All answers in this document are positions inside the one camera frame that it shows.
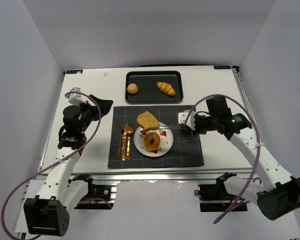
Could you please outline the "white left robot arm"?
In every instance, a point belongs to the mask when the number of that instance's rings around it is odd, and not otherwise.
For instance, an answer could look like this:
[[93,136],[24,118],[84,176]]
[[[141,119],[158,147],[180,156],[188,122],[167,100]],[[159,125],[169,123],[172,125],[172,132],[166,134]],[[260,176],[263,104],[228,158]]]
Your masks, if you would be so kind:
[[67,96],[70,103],[63,114],[56,159],[46,180],[35,197],[27,198],[23,205],[28,232],[32,235],[62,237],[70,223],[70,212],[85,197],[89,189],[90,176],[76,176],[70,180],[85,145],[89,142],[85,131],[91,122],[99,122],[109,113],[112,100],[88,95],[83,101],[81,93],[74,91]]

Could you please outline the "orange bagel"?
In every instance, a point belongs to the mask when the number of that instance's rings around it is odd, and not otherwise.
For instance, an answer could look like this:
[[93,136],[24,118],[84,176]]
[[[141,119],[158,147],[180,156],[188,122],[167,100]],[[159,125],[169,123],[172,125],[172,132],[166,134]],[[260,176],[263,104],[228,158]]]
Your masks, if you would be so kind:
[[157,150],[161,144],[160,135],[156,132],[147,133],[143,139],[143,144],[147,151]]

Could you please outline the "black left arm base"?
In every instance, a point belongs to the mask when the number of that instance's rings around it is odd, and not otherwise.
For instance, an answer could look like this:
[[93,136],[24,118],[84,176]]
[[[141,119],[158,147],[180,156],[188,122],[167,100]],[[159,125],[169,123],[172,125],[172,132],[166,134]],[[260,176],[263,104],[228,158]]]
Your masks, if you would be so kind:
[[110,183],[97,183],[88,174],[75,175],[68,180],[68,187],[74,181],[85,181],[88,183],[88,192],[74,207],[77,210],[111,210],[116,198],[117,187]]

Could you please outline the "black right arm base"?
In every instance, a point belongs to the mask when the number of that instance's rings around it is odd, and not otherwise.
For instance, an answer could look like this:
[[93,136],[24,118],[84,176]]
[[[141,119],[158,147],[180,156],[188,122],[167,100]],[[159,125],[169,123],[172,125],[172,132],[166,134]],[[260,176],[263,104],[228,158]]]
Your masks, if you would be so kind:
[[215,184],[200,184],[193,193],[199,198],[201,213],[222,213],[237,197],[222,192]]

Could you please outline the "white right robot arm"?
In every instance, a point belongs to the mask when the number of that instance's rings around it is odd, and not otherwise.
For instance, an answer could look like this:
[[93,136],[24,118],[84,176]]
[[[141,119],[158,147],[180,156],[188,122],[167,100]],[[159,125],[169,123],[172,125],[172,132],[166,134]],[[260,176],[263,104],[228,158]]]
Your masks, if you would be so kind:
[[178,124],[189,132],[205,135],[217,131],[235,146],[251,164],[248,179],[227,172],[216,179],[221,194],[236,198],[214,220],[217,224],[226,214],[246,203],[258,206],[261,213],[274,221],[300,208],[300,177],[294,177],[273,157],[261,141],[259,129],[249,113],[232,114],[229,96],[212,94],[201,99],[208,112],[200,115],[195,106],[177,114]]

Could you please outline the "toasted bread slice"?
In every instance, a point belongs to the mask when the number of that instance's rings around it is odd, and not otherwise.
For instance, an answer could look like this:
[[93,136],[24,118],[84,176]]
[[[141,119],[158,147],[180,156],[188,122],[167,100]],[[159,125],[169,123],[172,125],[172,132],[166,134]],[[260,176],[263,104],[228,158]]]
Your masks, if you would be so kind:
[[161,126],[159,121],[149,111],[145,111],[138,115],[136,123],[144,131],[158,130]]

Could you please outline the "metal serving tongs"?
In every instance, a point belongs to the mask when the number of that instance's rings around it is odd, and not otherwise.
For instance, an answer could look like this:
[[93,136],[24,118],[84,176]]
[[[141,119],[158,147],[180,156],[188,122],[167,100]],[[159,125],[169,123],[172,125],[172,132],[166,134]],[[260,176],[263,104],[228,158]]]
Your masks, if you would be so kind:
[[177,126],[160,126],[159,127],[160,130],[167,130],[167,129],[170,129],[170,130],[187,130],[187,127],[186,126],[183,126],[183,125],[177,125]]

